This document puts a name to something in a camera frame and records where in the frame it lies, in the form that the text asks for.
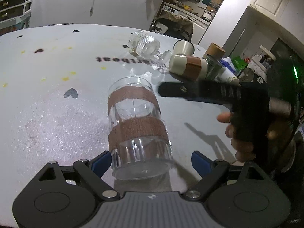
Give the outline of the person's right hand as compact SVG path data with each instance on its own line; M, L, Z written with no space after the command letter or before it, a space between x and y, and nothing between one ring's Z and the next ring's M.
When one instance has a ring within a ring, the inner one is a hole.
M280 123L275 121L267 130L266 139L259 142L250 142L249 139L241 140L237 137L237 127L232 125L230 119L232 113L224 112L217 116L217 121L227 123L225 134L231 139L232 147L237 151L235 157L240 162L252 161L255 158L270 155L272 152L271 142L274 141L280 130Z

